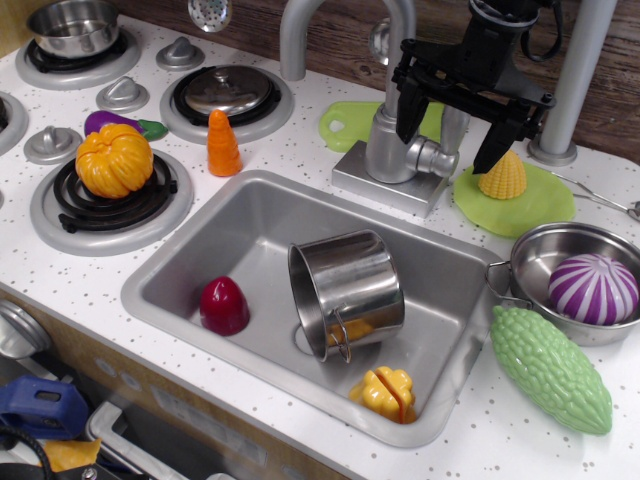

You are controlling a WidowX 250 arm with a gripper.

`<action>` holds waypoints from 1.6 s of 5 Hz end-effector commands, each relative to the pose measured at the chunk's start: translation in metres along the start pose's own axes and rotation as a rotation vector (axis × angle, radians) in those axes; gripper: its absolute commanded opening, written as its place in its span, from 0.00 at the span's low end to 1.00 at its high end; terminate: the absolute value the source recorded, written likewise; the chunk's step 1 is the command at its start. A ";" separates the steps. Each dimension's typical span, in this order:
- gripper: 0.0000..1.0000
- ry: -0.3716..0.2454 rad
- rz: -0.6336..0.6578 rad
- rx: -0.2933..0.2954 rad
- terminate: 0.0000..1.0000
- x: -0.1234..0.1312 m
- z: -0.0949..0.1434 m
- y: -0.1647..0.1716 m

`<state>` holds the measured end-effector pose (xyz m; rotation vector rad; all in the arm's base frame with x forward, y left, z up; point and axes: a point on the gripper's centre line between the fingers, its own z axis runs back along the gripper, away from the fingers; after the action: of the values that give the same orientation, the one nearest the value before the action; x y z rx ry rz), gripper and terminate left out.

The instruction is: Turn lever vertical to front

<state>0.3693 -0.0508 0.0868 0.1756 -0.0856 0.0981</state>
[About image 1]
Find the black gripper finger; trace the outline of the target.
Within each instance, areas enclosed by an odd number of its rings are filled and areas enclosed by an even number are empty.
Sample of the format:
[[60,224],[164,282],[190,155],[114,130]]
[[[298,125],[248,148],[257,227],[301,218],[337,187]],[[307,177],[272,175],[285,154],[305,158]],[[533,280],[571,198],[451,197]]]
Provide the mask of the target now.
[[531,120],[531,116],[493,119],[474,159],[473,173],[489,173],[514,142],[522,140],[530,133]]
[[418,132],[430,100],[427,84],[413,74],[397,76],[396,133],[404,144],[408,144]]

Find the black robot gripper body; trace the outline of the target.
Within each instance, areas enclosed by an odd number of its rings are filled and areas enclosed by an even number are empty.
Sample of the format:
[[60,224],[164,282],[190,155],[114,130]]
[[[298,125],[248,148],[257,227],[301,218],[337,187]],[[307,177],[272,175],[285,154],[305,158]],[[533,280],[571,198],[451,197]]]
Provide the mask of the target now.
[[492,121],[497,115],[531,116],[538,122],[554,107],[554,95],[521,72],[513,61],[516,50],[534,62],[553,57],[556,48],[534,55],[530,31],[543,8],[554,1],[470,1],[471,19],[458,44],[405,39],[402,58],[394,70],[413,74],[427,84],[429,100]]

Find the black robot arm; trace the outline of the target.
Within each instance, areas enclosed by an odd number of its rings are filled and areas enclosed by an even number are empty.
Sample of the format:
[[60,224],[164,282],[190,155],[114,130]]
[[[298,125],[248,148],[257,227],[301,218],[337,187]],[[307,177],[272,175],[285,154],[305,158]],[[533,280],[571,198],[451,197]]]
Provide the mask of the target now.
[[402,58],[392,81],[399,91],[396,133],[407,144],[431,100],[491,124],[474,159],[474,172],[489,172],[516,141],[533,139],[554,96],[513,62],[517,47],[533,61],[557,53],[561,35],[545,55],[529,50],[529,32],[542,8],[551,8],[562,30],[559,1],[470,1],[471,20],[459,44],[401,42]]

